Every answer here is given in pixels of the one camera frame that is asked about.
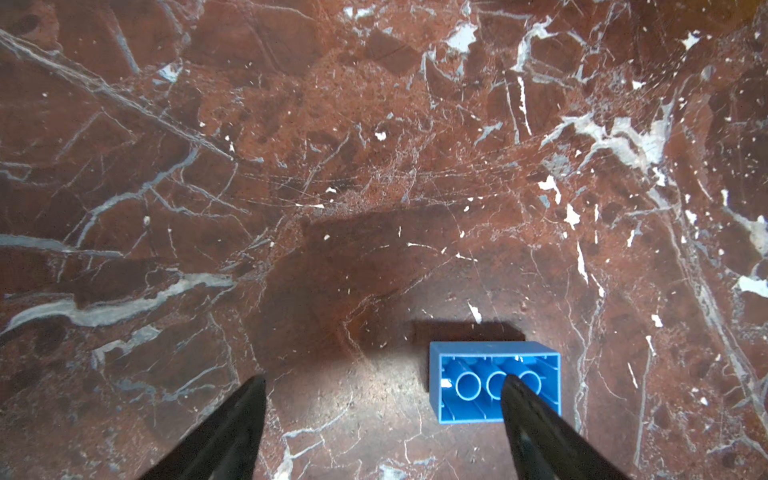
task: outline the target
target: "blue lego brick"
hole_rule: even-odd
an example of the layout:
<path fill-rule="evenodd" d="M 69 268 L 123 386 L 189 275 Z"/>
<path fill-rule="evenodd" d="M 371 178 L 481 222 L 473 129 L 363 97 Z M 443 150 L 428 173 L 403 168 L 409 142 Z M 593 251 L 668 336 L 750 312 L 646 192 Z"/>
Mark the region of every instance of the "blue lego brick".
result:
<path fill-rule="evenodd" d="M 537 342 L 431 342 L 429 402 L 441 425 L 504 422 L 502 386 L 514 373 L 562 415 L 560 361 Z"/>

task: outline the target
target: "building block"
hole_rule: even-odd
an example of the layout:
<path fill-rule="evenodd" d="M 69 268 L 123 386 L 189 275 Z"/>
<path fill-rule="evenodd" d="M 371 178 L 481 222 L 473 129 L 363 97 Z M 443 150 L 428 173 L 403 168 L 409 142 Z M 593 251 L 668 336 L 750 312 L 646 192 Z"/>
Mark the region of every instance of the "building block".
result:
<path fill-rule="evenodd" d="M 562 415 L 560 361 L 537 342 L 431 342 L 429 402 L 441 425 L 504 422 L 502 386 L 512 373 Z"/>

